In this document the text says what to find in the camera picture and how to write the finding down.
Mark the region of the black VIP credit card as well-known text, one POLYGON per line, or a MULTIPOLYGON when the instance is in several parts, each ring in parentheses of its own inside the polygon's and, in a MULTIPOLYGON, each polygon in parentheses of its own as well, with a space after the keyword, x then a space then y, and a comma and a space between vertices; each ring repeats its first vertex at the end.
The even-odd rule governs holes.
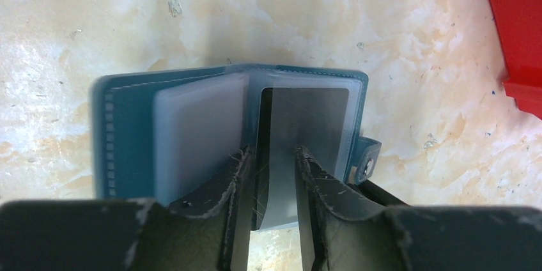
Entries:
POLYGON ((295 152, 304 146, 332 176, 345 173, 346 88, 265 88, 261 93, 253 228, 297 221, 295 152))

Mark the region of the teal card holder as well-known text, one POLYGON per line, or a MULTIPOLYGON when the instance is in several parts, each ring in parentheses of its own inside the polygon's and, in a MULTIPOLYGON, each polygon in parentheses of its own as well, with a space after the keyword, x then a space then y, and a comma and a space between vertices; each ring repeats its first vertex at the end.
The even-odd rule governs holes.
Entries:
POLYGON ((382 145, 360 129, 364 72, 246 63, 99 78, 91 89, 97 197, 152 197, 166 206, 243 147, 256 161, 265 88, 348 89, 348 156, 343 177, 335 178, 362 183, 372 175, 382 145))

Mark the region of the red plastic bin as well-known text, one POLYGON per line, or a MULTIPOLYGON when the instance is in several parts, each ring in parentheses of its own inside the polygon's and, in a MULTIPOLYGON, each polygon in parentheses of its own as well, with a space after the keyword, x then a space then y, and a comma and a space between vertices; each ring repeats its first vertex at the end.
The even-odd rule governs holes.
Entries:
POLYGON ((507 96, 541 117, 541 0, 489 0, 508 77, 507 96))

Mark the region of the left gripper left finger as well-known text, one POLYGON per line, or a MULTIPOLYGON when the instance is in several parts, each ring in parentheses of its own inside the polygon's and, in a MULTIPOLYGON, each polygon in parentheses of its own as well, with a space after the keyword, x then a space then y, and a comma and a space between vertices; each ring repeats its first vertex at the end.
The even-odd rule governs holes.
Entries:
POLYGON ((2 270, 245 270, 254 154, 164 206, 150 198, 23 200, 1 207, 2 270))

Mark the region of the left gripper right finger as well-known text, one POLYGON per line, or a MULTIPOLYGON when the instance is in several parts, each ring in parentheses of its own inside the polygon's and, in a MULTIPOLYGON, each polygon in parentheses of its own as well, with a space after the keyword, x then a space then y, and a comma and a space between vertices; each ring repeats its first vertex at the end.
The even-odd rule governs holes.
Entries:
POLYGON ((540 270, 541 211, 409 206, 328 174, 303 146, 295 181, 304 270, 540 270))

